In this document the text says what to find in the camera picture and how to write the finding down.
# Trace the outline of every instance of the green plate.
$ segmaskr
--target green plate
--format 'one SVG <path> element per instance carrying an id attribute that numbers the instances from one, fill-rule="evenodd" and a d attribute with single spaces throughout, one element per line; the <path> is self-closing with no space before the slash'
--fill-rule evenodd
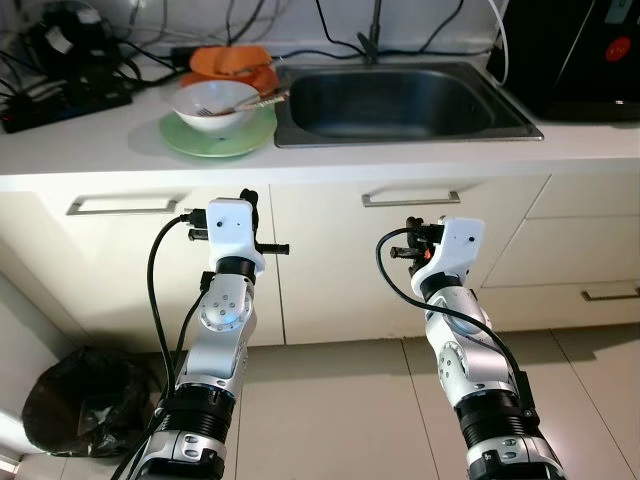
<path id="1" fill-rule="evenodd" d="M 160 120 L 160 134 L 169 146 L 189 155 L 233 157 L 260 147 L 276 131 L 276 124 L 276 114 L 272 108 L 259 108 L 237 133 L 220 140 L 194 130 L 175 112 L 171 112 Z"/>

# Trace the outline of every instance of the trash bin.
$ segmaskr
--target trash bin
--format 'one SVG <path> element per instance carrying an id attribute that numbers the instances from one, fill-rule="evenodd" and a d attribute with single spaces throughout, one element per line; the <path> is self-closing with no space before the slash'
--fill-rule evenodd
<path id="1" fill-rule="evenodd" d="M 22 409 L 27 438 L 58 456 L 108 457 L 144 430 L 147 371 L 113 350 L 83 347 L 44 372 Z"/>

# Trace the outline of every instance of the fork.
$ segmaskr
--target fork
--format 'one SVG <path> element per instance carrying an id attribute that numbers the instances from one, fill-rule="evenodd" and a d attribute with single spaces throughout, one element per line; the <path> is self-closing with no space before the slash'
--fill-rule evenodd
<path id="1" fill-rule="evenodd" d="M 208 108 L 201 108 L 196 112 L 196 115 L 198 115 L 199 117 L 218 117 L 221 115 L 229 115 L 230 113 L 244 112 L 247 110 L 253 110 L 254 108 L 264 108 L 268 105 L 284 102 L 288 97 L 289 90 L 285 90 L 283 92 L 269 95 L 258 102 L 236 105 L 234 107 L 225 108 L 224 110 L 219 110 L 217 112 L 212 112 Z"/>

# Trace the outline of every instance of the kitchen counter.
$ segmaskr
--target kitchen counter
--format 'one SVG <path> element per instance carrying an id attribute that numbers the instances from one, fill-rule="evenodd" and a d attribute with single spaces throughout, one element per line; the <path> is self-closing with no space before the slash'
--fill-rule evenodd
<path id="1" fill-rule="evenodd" d="M 202 159 L 173 151 L 158 132 L 168 85 L 130 106 L 0 135 L 0 191 L 113 190 L 212 184 L 403 180 L 535 173 L 640 172 L 640 125 L 534 121 L 543 141 L 432 142 L 279 149 Z"/>

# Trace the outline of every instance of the sink basin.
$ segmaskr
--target sink basin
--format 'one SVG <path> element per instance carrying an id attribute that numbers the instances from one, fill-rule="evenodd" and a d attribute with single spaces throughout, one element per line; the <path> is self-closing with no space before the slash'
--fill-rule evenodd
<path id="1" fill-rule="evenodd" d="M 280 147 L 542 138 L 465 63 L 285 66 L 278 74 L 291 85 L 289 102 L 276 107 Z"/>

